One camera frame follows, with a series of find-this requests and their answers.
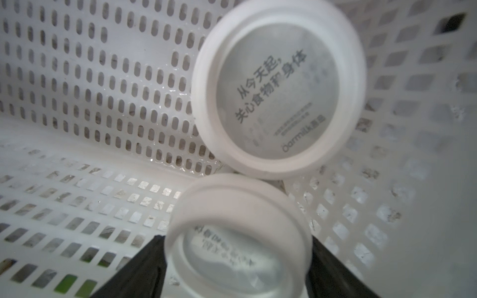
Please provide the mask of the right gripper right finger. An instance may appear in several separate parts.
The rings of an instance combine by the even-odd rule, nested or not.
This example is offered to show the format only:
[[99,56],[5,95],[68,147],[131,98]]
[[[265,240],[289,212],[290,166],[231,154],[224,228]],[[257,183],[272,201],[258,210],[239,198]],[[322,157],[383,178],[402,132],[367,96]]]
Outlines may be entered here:
[[305,279],[310,298],[376,298],[377,295],[313,237],[312,260]]

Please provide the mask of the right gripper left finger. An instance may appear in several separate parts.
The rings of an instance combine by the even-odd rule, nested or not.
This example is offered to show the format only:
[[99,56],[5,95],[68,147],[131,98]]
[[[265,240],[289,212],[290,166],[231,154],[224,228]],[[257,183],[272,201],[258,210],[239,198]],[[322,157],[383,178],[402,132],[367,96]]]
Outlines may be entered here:
[[166,277],[165,237],[156,235],[93,298],[159,298]]

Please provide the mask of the white yogurt cup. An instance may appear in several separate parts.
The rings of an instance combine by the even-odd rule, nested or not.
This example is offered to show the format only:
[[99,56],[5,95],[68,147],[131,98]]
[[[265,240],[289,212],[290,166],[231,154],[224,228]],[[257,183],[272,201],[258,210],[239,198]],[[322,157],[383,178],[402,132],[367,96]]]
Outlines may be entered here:
[[218,174],[181,194],[164,250],[180,298],[298,298],[312,247],[304,214],[283,191]]

